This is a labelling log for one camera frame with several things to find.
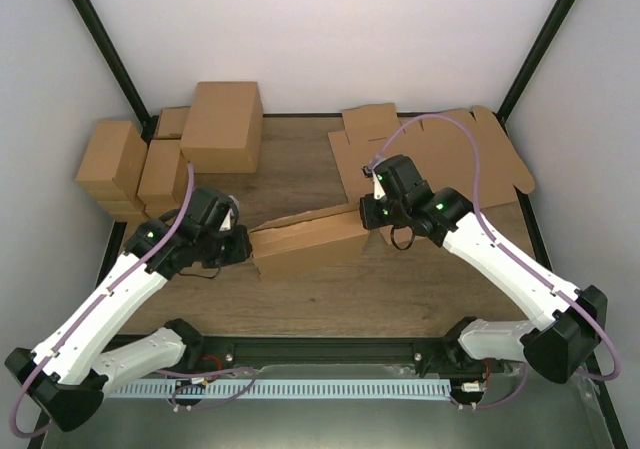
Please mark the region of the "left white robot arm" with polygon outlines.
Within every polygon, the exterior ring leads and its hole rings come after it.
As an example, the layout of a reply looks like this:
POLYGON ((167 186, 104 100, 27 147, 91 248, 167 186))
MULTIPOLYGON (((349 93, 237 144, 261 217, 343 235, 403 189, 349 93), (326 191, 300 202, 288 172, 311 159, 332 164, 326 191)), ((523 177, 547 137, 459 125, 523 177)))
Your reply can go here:
POLYGON ((179 210, 139 225, 114 266, 74 314, 33 349, 16 348, 5 366, 64 432, 77 429, 107 395, 160 370, 180 376, 204 361, 204 338, 182 319, 150 335, 107 348, 140 306, 173 277, 198 263, 220 271, 252 251, 239 204, 213 188, 195 189, 179 210))

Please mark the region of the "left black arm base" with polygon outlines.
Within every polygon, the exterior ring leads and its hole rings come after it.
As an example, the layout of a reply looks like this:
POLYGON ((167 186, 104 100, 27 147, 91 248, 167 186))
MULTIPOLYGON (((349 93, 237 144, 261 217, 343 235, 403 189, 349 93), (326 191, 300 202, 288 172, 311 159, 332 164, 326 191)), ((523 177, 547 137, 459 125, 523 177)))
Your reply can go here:
POLYGON ((182 358, 168 370, 196 374, 228 369, 235 358, 234 343, 230 339, 204 336, 198 350, 187 347, 182 358))

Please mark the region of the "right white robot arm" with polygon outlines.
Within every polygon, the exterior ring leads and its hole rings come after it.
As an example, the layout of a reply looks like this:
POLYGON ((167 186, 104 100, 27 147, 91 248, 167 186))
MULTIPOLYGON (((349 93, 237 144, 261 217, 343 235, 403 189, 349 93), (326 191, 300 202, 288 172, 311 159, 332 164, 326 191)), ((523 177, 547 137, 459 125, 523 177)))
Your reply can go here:
POLYGON ((584 289, 539 263, 497 231, 472 202, 452 188, 431 190, 414 162, 396 155, 364 175, 373 183, 359 203, 368 230, 408 228, 468 263, 507 295, 525 320, 470 318, 444 347, 458 372, 480 359, 528 363, 547 380, 563 384, 604 339, 608 300, 597 287, 584 289))

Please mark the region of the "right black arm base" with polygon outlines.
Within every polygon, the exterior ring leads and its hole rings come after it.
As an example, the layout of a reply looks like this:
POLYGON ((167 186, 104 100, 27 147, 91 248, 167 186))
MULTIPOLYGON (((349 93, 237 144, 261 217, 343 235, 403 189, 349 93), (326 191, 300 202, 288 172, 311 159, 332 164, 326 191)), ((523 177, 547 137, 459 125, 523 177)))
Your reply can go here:
POLYGON ((420 338, 412 343, 415 372, 424 377, 438 374, 441 378, 480 376, 486 373, 483 360, 471 358, 458 344, 442 338, 420 338))

